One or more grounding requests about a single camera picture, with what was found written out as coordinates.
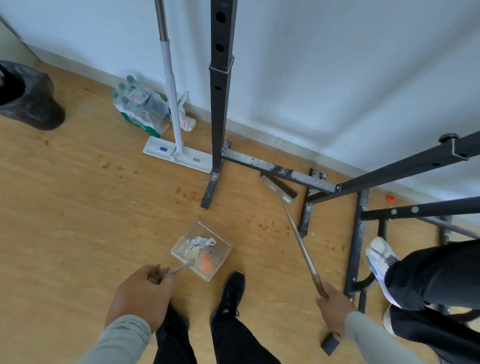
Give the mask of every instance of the person's right hand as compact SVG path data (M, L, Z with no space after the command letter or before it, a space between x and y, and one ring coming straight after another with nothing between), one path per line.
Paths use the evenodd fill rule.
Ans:
M322 312L322 317L335 338L340 341L345 332L345 321L351 312L357 309L350 299L342 292L337 291L328 281L322 280L328 299L318 297L317 306Z
M167 274L160 284L153 284L148 280L153 267L154 265L141 267L118 287L107 313L105 327L123 315L141 317L152 332L160 327L172 296L174 279Z

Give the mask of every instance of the black pants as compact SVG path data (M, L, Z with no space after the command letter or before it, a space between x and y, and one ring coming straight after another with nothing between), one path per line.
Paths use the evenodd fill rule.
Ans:
M397 336L430 346L452 364L480 363L480 333L426 308L443 304L480 309L480 240L418 250L385 276Z
M210 327L217 364L280 364L250 330L231 315L218 315ZM171 307L156 332L156 339L158 350L154 364L197 363L188 339L188 328Z

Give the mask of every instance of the squat rack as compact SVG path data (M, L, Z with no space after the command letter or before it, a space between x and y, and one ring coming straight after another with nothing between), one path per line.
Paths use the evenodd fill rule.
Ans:
M474 239L480 239L478 234L453 225L448 218L445 218L451 215L480 213L480 196L396 208L366 210L369 189L372 187L450 164L467 161L469 158L480 154L480 131L462 138L454 133L444 134L439 138L440 144L435 147L338 184L327 182L327 174L314 169L310 169L307 175L230 149L231 142L225 140L225 126L230 76L234 62L232 48L237 2L238 0L211 0L212 60L209 70L213 167L210 181L201 202L202 208L208 209L210 206L224 160L258 170L261 174L266 174L271 178L280 178L306 186L307 190L298 226L300 235L303 238L308 234L308 225L313 205L347 194L357 193L357 209L344 294L353 301L355 294L357 292L360 293L359 311L361 312L365 312L366 291L376 283L373 274L370 274L364 280L358 281L365 221L377 220L379 222L378 236L383 238L386 237L388 221L398 218L418 218L430 224L440 226L444 230L455 231ZM467 314L456 315L455 319L466 322L479 315L477 311L470 311ZM337 345L338 342L332 334L329 334L322 342L322 348L328 355L335 350Z

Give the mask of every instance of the gray sleeve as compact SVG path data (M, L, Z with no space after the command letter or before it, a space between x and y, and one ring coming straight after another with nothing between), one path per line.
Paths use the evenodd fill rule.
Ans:
M425 364L360 312L347 316L345 336L357 345L367 364Z
M150 327L135 315L113 321L77 364L135 364L150 341Z

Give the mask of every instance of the black trash bag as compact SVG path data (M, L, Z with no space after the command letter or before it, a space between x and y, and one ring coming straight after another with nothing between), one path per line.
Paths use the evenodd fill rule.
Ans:
M0 115L40 130L55 129L65 120L50 77L10 61L0 61Z

